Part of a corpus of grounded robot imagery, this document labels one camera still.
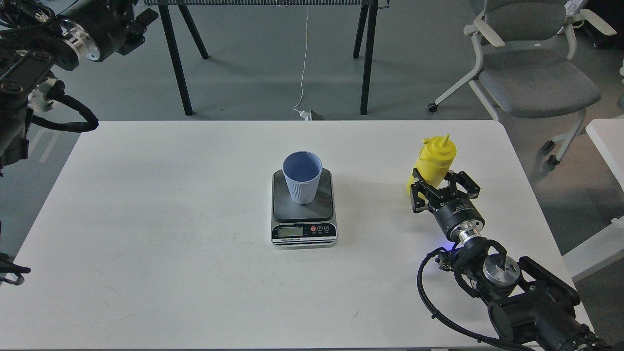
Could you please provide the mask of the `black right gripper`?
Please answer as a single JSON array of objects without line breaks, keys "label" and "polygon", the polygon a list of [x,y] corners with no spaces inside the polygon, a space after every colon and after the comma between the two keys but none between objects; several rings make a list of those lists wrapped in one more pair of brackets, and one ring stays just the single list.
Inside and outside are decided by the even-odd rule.
[{"label": "black right gripper", "polygon": [[[464,243],[483,229],[485,220],[472,204],[479,197],[481,187],[464,171],[448,171],[448,188],[436,189],[427,183],[417,168],[410,185],[412,211],[415,214],[429,211],[437,220],[447,240]],[[461,186],[465,193],[457,189]]]}]

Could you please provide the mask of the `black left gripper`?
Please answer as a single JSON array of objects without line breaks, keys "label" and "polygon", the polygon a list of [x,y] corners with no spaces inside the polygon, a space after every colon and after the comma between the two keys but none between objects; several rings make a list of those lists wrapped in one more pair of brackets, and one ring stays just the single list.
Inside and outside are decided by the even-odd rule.
[{"label": "black left gripper", "polygon": [[158,13],[135,15],[136,0],[78,0],[61,13],[63,40],[79,58],[102,62],[113,53],[127,55],[145,42]]}]

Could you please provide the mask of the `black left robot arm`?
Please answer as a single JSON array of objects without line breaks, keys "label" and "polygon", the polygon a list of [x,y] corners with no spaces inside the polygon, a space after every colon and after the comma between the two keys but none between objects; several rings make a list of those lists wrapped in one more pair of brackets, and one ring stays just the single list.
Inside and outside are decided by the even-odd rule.
[{"label": "black left robot arm", "polygon": [[0,151],[2,167],[28,158],[32,124],[86,133],[95,114],[65,93],[52,68],[72,71],[82,58],[101,62],[145,42],[158,13],[135,14],[136,0],[75,0],[55,13],[39,0],[1,2]]}]

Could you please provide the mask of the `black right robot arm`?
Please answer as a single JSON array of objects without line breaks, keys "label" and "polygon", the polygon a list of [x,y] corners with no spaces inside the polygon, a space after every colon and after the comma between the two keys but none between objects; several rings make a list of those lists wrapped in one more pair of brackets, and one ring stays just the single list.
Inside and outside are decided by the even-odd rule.
[{"label": "black right robot arm", "polygon": [[[481,189],[466,173],[446,173],[448,186],[442,189],[428,184],[417,169],[412,174],[413,211],[429,211],[454,244],[450,250],[439,247],[428,253],[417,271],[417,290],[432,318],[477,342],[510,351],[526,351],[528,342],[545,351],[623,349],[622,343],[610,345],[588,325],[577,322],[580,296],[573,287],[530,257],[513,260],[503,245],[481,235],[485,222],[471,201]],[[461,327],[430,301],[423,271],[432,258],[440,269],[454,274],[463,291],[484,302],[497,338]]]}]

